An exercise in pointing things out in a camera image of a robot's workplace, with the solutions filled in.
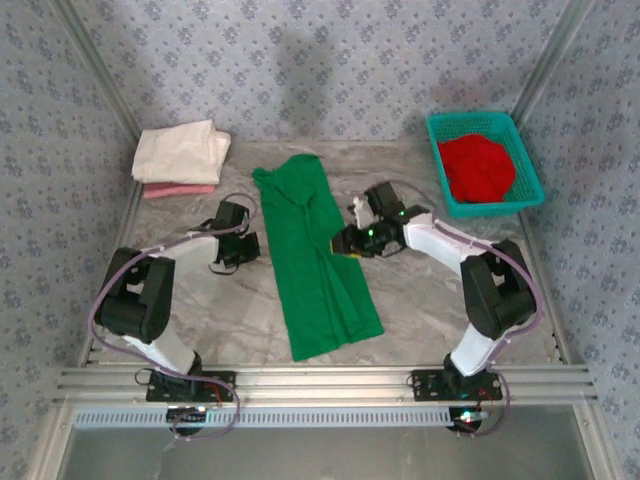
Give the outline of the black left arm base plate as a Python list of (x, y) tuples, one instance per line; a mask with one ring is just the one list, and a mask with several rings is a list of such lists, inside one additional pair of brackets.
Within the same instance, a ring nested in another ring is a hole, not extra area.
[(185, 380), (152, 371), (146, 385), (147, 402), (233, 403), (232, 393), (211, 381)]

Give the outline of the folded white t-shirt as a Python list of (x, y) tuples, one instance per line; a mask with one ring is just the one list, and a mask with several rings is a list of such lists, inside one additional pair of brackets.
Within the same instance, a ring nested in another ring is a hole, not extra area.
[(143, 184), (217, 185), (231, 136), (212, 120), (143, 130), (131, 175)]

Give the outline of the folded pink t-shirt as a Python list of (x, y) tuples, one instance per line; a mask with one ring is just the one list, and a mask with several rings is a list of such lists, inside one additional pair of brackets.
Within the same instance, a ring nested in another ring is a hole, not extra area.
[(143, 188), (145, 199), (157, 199), (171, 196), (205, 195), (215, 192), (216, 187), (208, 184), (149, 183)]

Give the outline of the aluminium mounting rail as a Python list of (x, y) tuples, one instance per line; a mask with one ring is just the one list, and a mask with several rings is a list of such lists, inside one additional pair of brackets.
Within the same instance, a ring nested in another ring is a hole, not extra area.
[[(231, 366), (242, 402), (257, 406), (394, 406), (413, 401), (408, 366)], [(598, 400), (584, 365), (500, 366), (511, 401), (573, 405)], [(56, 403), (140, 404), (150, 372), (139, 365), (97, 364), (64, 369)]]

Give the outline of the teal plastic basket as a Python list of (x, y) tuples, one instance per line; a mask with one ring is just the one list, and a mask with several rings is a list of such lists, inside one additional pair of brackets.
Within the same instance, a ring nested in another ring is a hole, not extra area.
[[(503, 112), (455, 112), (431, 115), (426, 119), (434, 162), (447, 211), (454, 218), (507, 216), (539, 206), (545, 199), (533, 163), (511, 117)], [(440, 145), (463, 136), (480, 135), (504, 148), (514, 168), (515, 178), (501, 202), (460, 202), (454, 198), (446, 174)]]

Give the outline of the aluminium frame post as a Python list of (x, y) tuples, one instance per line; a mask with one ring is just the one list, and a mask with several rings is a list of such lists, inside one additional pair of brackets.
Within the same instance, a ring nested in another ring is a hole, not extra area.
[(511, 110), (510, 115), (519, 129), (525, 125), (533, 112), (582, 23), (592, 10), (595, 1), (567, 0), (565, 8)]
[(115, 77), (103, 60), (89, 30), (71, 0), (47, 0), (55, 12), (71, 43), (76, 48), (92, 78), (101, 90), (107, 104), (115, 115), (124, 134), (133, 143), (137, 143), (141, 129), (134, 113), (122, 95)]

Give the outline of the crumpled red t-shirt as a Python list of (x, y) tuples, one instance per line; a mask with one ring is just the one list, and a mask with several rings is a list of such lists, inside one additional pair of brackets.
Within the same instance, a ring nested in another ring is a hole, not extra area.
[(516, 180), (505, 148), (480, 134), (438, 143), (453, 198), (459, 203), (500, 203)]

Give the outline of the green t-shirt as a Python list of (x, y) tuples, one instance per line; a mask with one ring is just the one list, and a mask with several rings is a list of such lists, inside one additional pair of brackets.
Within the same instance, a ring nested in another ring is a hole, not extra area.
[(330, 250), (344, 221), (319, 157), (296, 154), (252, 176), (293, 360), (382, 335), (359, 262)]

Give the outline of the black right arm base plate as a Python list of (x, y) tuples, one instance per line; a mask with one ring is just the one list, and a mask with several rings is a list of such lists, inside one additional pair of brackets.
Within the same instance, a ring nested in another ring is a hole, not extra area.
[(417, 402), (503, 399), (498, 375), (486, 370), (469, 377), (450, 369), (413, 370), (410, 386)]

